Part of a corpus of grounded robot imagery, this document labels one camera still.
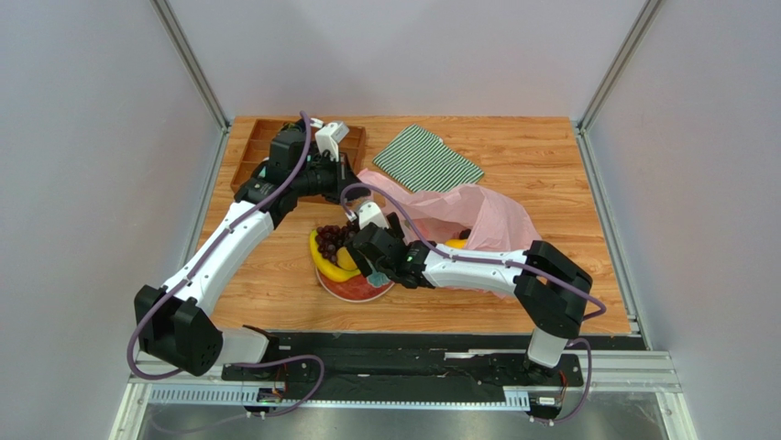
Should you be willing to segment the yellow pear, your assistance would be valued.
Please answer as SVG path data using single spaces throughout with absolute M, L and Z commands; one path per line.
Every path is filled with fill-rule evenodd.
M 451 238 L 445 242 L 445 245 L 450 248 L 463 249 L 466 247 L 467 242 L 465 238 Z

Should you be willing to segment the pink plastic bag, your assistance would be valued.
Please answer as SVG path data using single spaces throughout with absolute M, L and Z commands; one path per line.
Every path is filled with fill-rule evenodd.
M 510 197 L 477 184 L 460 184 L 446 192 L 408 192 L 391 178 L 371 170 L 361 182 L 398 202 L 424 237 L 444 243 L 469 229 L 468 250 L 488 252 L 527 249 L 541 238 L 526 209 Z

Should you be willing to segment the small orange fruit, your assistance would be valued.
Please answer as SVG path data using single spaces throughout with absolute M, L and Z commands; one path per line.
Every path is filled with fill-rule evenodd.
M 346 247 L 339 248 L 335 255 L 336 265 L 342 270 L 354 271 L 358 269 L 357 263 L 353 260 Z

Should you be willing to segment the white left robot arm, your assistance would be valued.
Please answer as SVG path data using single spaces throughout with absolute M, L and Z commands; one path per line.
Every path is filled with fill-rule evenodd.
M 211 320 L 219 297 L 249 254 L 294 210 L 300 199 L 321 196 L 341 202 L 366 195 L 350 189 L 358 178 L 339 144 L 349 132 L 342 121 L 327 124 L 299 120 L 270 142 L 268 156 L 239 187 L 216 230 L 192 258 L 161 286 L 143 286 L 134 299 L 137 327 L 127 359 L 133 374 L 147 354 L 173 366 L 176 373 L 202 376 L 215 365 L 255 364 L 270 346 L 270 335 L 242 327 L 221 330 Z

